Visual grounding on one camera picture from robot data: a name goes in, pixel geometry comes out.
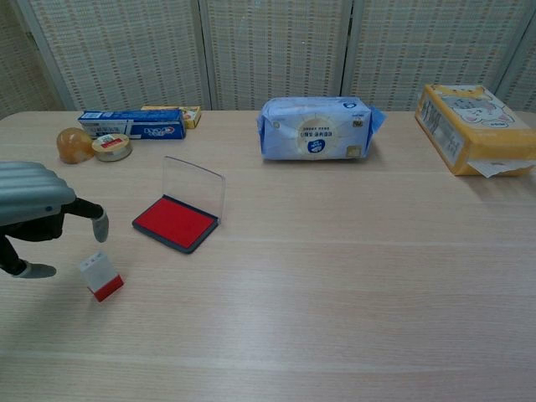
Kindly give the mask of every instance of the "toothpaste box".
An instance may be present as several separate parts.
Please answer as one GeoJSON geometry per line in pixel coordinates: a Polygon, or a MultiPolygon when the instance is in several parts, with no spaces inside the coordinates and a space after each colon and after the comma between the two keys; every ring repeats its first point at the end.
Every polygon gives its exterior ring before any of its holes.
{"type": "Polygon", "coordinates": [[[93,138],[112,133],[142,140],[181,140],[186,137],[183,113],[179,109],[84,111],[78,122],[93,138]]]}

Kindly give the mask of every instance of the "woven screen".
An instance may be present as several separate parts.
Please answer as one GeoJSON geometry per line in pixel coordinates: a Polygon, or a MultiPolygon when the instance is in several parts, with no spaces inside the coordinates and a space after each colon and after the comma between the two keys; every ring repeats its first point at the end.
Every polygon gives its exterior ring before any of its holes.
{"type": "Polygon", "coordinates": [[[32,0],[75,108],[203,105],[197,1],[32,0]]]}
{"type": "Polygon", "coordinates": [[[339,95],[349,0],[202,4],[214,64],[214,107],[260,109],[274,96],[339,95]]]}
{"type": "Polygon", "coordinates": [[[523,55],[519,55],[519,65],[513,66],[516,72],[502,99],[515,111],[536,112],[536,29],[530,32],[530,36],[524,37],[524,40],[529,41],[527,51],[525,53],[523,50],[523,55]]]}
{"type": "Polygon", "coordinates": [[[531,0],[366,0],[349,92],[385,110],[414,110],[426,83],[494,90],[531,0]]]}
{"type": "Polygon", "coordinates": [[[0,0],[0,119],[18,111],[61,109],[43,76],[37,50],[8,0],[0,0]]]}

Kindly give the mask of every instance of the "table surface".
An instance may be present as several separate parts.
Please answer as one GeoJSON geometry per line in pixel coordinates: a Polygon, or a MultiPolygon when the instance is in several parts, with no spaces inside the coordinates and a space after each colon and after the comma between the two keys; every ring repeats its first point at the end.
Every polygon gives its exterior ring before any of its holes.
{"type": "Polygon", "coordinates": [[[455,177],[410,112],[366,161],[263,162],[255,111],[206,111],[185,141],[64,165],[79,114],[0,122],[2,160],[44,163],[111,220],[102,247],[75,216],[14,241],[58,274],[0,276],[2,402],[534,401],[536,175],[455,177]],[[192,255],[131,227],[165,155],[227,178],[192,255]],[[126,282],[102,303],[78,270],[100,248],[126,282]]]}

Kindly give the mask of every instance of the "yellow cardboard box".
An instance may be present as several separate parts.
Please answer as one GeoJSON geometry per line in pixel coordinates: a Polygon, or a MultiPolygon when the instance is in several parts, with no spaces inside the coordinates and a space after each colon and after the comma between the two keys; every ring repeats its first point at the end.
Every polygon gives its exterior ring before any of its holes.
{"type": "Polygon", "coordinates": [[[415,118],[455,175],[519,176],[536,165],[536,130],[481,85],[425,85],[415,118]]]}
{"type": "Polygon", "coordinates": [[[180,109],[183,111],[184,125],[186,128],[195,128],[201,118],[201,106],[143,106],[143,111],[155,111],[158,109],[180,109]]]}

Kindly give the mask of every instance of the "blue packaging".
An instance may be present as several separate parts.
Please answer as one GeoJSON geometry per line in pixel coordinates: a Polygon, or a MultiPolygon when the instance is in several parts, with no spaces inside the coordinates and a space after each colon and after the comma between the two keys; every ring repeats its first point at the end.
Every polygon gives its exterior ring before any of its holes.
{"type": "Polygon", "coordinates": [[[182,140],[186,137],[183,113],[179,109],[84,111],[78,122],[93,138],[114,132],[142,140],[182,140]]]}
{"type": "Polygon", "coordinates": [[[385,114],[358,97],[287,97],[268,100],[257,128],[265,159],[366,157],[385,114]]]}

